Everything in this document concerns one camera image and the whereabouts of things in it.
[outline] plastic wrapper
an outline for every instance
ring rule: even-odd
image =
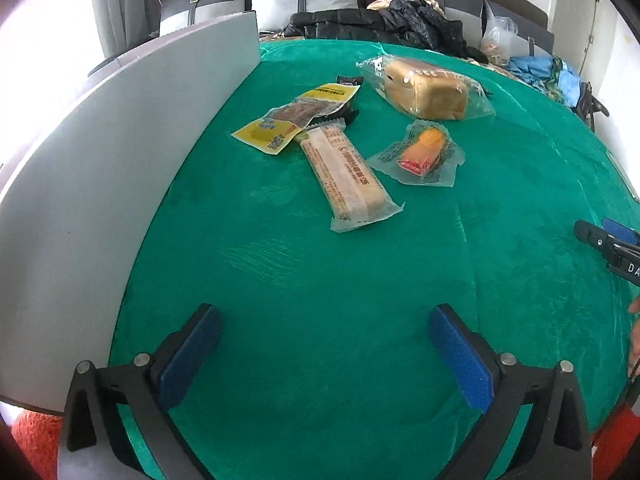
[[[480,43],[480,50],[489,63],[507,66],[511,59],[513,40],[518,36],[518,26],[511,18],[495,16],[486,22],[486,32]]]
[[[357,66],[383,98],[412,118],[460,121],[495,114],[478,81],[446,68],[390,54]]]
[[[402,211],[344,135],[343,121],[311,128],[296,140],[334,212],[333,231],[351,231]]]
[[[442,124],[414,121],[404,140],[367,159],[374,170],[410,186],[453,187],[456,170],[465,152],[451,139]]]
[[[353,82],[326,83],[304,92],[289,104],[272,108],[232,136],[264,153],[277,155],[315,118],[332,116],[349,104],[360,85],[356,84],[356,78],[339,76],[338,80]]]

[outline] blue cloth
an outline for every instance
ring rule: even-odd
[[[561,63],[561,69],[557,75],[553,74],[553,56],[512,57],[507,70],[549,98],[561,102],[564,106],[574,108],[580,98],[580,76],[567,63],[557,59]],[[560,95],[549,91],[550,83],[558,87]]]

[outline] black device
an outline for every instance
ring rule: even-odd
[[[117,410],[117,404],[128,404],[166,480],[212,480],[166,410],[181,402],[201,362],[216,345],[221,326],[219,311],[203,304],[153,354],[138,354],[132,364],[123,366],[78,364],[60,437],[59,479],[148,478]],[[568,362],[535,368],[520,364],[510,354],[498,355],[482,336],[466,328],[449,305],[433,309],[429,334],[465,397],[484,411],[438,480],[484,479],[523,404],[533,404],[529,422],[500,478],[590,480],[584,404]]]
[[[66,398],[59,480],[142,480],[147,476],[129,441],[118,404],[128,404],[166,480],[213,480],[167,415],[180,404],[198,368],[216,346],[220,312],[202,304],[153,354],[131,364],[76,367]]]
[[[520,407],[532,404],[526,428],[500,480],[591,480],[591,442],[574,366],[523,365],[497,354],[448,304],[429,316],[438,354],[480,417],[436,480],[483,480],[498,458]]]
[[[610,232],[585,220],[574,225],[581,242],[598,250],[607,261],[607,269],[634,285],[640,286],[640,247],[615,237]]]

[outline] metal screw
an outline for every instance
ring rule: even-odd
[[[565,374],[570,374],[574,371],[574,364],[571,361],[560,361],[560,369]]]
[[[505,352],[504,354],[500,354],[500,362],[502,362],[503,365],[513,366],[518,360],[515,355]]]
[[[151,356],[147,353],[140,353],[133,358],[133,364],[136,366],[146,366],[151,361]]]
[[[89,371],[89,368],[91,368],[91,363],[89,361],[80,361],[76,367],[76,372],[79,374],[85,374]]]

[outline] table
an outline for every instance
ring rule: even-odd
[[[426,333],[428,312],[446,302],[497,351],[531,365],[572,361],[595,427],[625,381],[636,291],[572,227],[609,216],[637,228],[640,218],[600,141],[535,90],[441,54],[358,41],[261,49],[149,227],[111,363],[154,349],[201,302],[215,304],[222,339],[171,416],[218,480],[429,479],[478,418]],[[497,115],[447,123],[466,152],[452,189],[378,174],[404,211],[336,234],[299,146],[269,156],[230,134],[385,52],[475,78]],[[355,102],[347,134],[365,158],[411,122],[370,86]],[[494,476],[525,421],[523,411]]]

